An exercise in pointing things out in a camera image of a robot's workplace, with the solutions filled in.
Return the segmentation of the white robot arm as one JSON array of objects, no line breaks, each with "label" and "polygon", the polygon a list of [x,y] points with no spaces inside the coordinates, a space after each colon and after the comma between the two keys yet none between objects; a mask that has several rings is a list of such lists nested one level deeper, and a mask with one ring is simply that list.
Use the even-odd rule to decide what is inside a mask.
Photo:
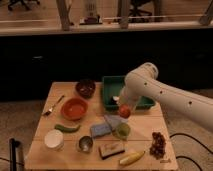
[{"label": "white robot arm", "polygon": [[158,68],[150,62],[130,71],[124,78],[118,105],[135,109],[144,96],[173,108],[213,133],[213,99],[166,85],[157,77]]}]

